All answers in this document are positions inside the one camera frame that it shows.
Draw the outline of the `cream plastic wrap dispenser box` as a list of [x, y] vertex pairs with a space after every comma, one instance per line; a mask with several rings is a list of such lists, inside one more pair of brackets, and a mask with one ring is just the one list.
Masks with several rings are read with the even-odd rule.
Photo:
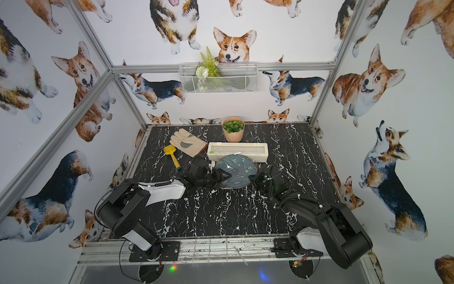
[[243, 155], [255, 163], [267, 163], [267, 143], [221, 143], [210, 142], [208, 145], [208, 158], [218, 162], [229, 155]]

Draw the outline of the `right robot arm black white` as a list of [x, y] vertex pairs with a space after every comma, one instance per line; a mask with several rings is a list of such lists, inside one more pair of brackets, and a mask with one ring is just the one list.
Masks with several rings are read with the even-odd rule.
[[351, 210], [342, 203], [323, 204], [287, 185], [280, 171], [266, 166], [249, 180], [277, 208], [297, 214], [319, 231], [327, 254], [347, 269], [368, 253], [372, 240]]

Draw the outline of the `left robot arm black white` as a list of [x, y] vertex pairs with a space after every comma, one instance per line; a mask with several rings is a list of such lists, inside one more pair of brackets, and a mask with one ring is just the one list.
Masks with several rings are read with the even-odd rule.
[[231, 177], [232, 169], [211, 169], [207, 161], [197, 159], [186, 169], [178, 168], [176, 177], [170, 181], [146, 183], [127, 179], [95, 207], [95, 216], [114, 236], [139, 248], [147, 260], [174, 261], [179, 255], [180, 243], [166, 244], [156, 232], [146, 227], [141, 221], [145, 208], [185, 198], [193, 189], [217, 186]]

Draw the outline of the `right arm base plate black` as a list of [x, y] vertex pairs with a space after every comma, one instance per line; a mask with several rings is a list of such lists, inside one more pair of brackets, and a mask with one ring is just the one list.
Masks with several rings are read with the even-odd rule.
[[295, 238], [276, 238], [273, 240], [273, 248], [271, 252], [275, 253], [276, 258], [290, 258], [290, 257], [321, 257], [324, 256], [323, 252], [303, 248]]

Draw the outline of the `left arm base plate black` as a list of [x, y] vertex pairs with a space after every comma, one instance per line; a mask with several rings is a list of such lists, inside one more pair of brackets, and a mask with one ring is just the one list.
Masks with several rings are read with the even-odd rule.
[[174, 262], [178, 260], [180, 246], [180, 241], [164, 241], [143, 251], [134, 244], [129, 262]]

